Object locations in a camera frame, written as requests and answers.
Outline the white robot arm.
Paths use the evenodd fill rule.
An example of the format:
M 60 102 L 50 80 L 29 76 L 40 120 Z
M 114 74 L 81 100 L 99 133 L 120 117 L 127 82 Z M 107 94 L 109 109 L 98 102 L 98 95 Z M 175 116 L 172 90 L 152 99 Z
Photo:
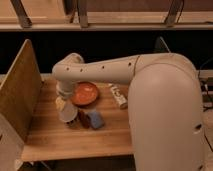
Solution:
M 52 68 L 68 99 L 78 81 L 127 84 L 136 171 L 204 171 L 203 99 L 196 68 L 177 53 L 86 64 L 72 53 Z

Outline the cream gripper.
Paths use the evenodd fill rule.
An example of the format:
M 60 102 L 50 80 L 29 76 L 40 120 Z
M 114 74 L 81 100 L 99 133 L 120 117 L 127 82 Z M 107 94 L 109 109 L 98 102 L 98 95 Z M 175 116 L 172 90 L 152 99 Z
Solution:
M 56 109 L 63 110 L 66 101 L 74 94 L 75 85 L 73 83 L 58 82 L 56 84 L 57 98 L 55 100 Z

